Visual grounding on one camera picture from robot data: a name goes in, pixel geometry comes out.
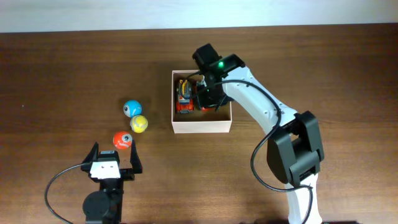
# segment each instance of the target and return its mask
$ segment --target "white wall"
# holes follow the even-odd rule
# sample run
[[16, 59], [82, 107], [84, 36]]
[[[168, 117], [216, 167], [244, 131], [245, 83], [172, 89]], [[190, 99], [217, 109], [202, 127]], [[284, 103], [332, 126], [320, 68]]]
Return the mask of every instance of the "white wall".
[[398, 0], [0, 0], [0, 32], [398, 22]]

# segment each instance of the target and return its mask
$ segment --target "wooden table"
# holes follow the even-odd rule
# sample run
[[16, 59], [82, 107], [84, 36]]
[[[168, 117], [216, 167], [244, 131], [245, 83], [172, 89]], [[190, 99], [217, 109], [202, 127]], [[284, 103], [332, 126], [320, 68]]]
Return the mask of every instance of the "wooden table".
[[[114, 149], [122, 112], [139, 100], [149, 128], [133, 134], [144, 173], [124, 187], [126, 223], [266, 223], [287, 218], [286, 196], [262, 187], [249, 158], [264, 133], [233, 104], [229, 134], [174, 134], [172, 70], [196, 69], [211, 42], [236, 53], [278, 99], [320, 121], [325, 160], [318, 180], [324, 220], [398, 220], [398, 24], [123, 30], [0, 35], [0, 223], [60, 223], [43, 192], [80, 163], [95, 141]], [[120, 151], [129, 167], [129, 151]], [[266, 164], [260, 175], [281, 187]], [[98, 189], [73, 170], [50, 189], [65, 218]]]

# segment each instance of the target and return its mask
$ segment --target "cardboard box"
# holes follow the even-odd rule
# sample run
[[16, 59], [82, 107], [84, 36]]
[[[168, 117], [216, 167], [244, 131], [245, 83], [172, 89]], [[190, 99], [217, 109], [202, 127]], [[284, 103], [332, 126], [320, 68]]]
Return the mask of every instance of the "cardboard box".
[[[177, 82], [197, 70], [174, 70], [172, 72], [172, 126], [174, 133], [228, 133], [232, 125], [231, 102], [221, 106], [217, 112], [200, 111], [195, 107], [193, 113], [178, 114], [175, 111], [175, 100], [177, 96]], [[201, 75], [191, 77], [201, 80]]]

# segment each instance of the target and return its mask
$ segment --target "black cable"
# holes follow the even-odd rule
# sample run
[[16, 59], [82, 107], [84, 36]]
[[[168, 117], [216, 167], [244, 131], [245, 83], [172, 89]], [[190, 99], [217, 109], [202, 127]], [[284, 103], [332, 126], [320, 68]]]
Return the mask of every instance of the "black cable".
[[282, 120], [282, 112], [281, 112], [278, 104], [275, 102], [275, 100], [267, 92], [265, 92], [262, 88], [258, 87], [257, 85], [255, 85], [255, 84], [253, 84], [251, 82], [247, 82], [247, 81], [244, 81], [244, 80], [225, 80], [225, 81], [222, 81], [222, 82], [216, 82], [216, 83], [214, 83], [214, 84], [212, 84], [210, 86], [206, 86], [204, 89], [201, 89], [200, 91], [198, 91], [198, 93], [196, 95], [191, 96], [191, 98], [195, 98], [200, 93], [203, 93], [204, 91], [207, 91], [208, 89], [213, 88], [213, 87], [215, 87], [217, 85], [222, 85], [222, 84], [225, 84], [225, 83], [243, 83], [247, 87], [248, 86], [254, 87], [255, 89], [259, 90], [264, 96], [266, 96], [271, 101], [271, 103], [275, 106], [275, 109], [277, 111], [278, 120], [277, 120], [275, 126], [272, 127], [271, 131], [268, 134], [266, 134], [266, 136], [260, 141], [260, 143], [256, 146], [256, 148], [254, 148], [254, 151], [253, 151], [253, 153], [251, 155], [251, 158], [250, 158], [250, 168], [251, 168], [251, 171], [252, 171], [254, 177], [260, 182], [260, 184], [262, 184], [263, 186], [267, 187], [268, 189], [274, 190], [276, 192], [293, 192], [293, 191], [298, 190], [298, 189], [304, 189], [304, 188], [308, 189], [308, 191], [310, 192], [310, 200], [309, 200], [309, 203], [308, 203], [307, 214], [305, 215], [305, 218], [304, 218], [304, 220], [302, 222], [303, 224], [306, 223], [308, 218], [309, 218], [309, 216], [310, 216], [311, 209], [312, 209], [312, 201], [313, 201], [312, 189], [313, 189], [313, 187], [311, 187], [309, 185], [300, 185], [298, 187], [293, 187], [293, 188], [290, 188], [290, 189], [279, 189], [279, 188], [276, 188], [276, 187], [272, 187], [269, 184], [265, 183], [258, 176], [258, 174], [256, 172], [256, 168], [254, 167], [254, 160], [256, 158], [257, 152], [260, 150], [261, 146], [263, 146], [264, 143], [269, 139], [269, 137], [272, 136], [275, 133], [275, 131], [277, 130], [277, 128], [280, 125], [280, 121]]
[[70, 222], [70, 221], [68, 221], [68, 220], [66, 220], [66, 219], [64, 219], [64, 218], [61, 217], [60, 215], [58, 215], [58, 214], [54, 211], [54, 209], [52, 209], [52, 207], [51, 207], [50, 204], [49, 204], [49, 200], [47, 199], [47, 195], [49, 194], [50, 186], [51, 186], [52, 182], [54, 182], [55, 179], [58, 178], [59, 176], [61, 176], [64, 172], [66, 172], [66, 171], [68, 171], [68, 170], [71, 170], [71, 169], [74, 169], [74, 168], [76, 168], [76, 167], [81, 167], [81, 166], [83, 166], [83, 165], [88, 165], [88, 164], [90, 164], [90, 163], [83, 163], [83, 164], [74, 165], [74, 166], [71, 166], [71, 167], [69, 167], [69, 168], [67, 168], [67, 169], [65, 169], [65, 170], [63, 170], [63, 171], [61, 171], [59, 174], [55, 175], [55, 176], [50, 180], [49, 184], [47, 184], [47, 187], [45, 188], [45, 192], [44, 192], [44, 202], [45, 202], [45, 205], [47, 206], [47, 208], [49, 208], [50, 212], [53, 213], [53, 215], [55, 215], [57, 218], [61, 219], [63, 222], [65, 222], [65, 223], [67, 223], [67, 224], [73, 224], [73, 223]]

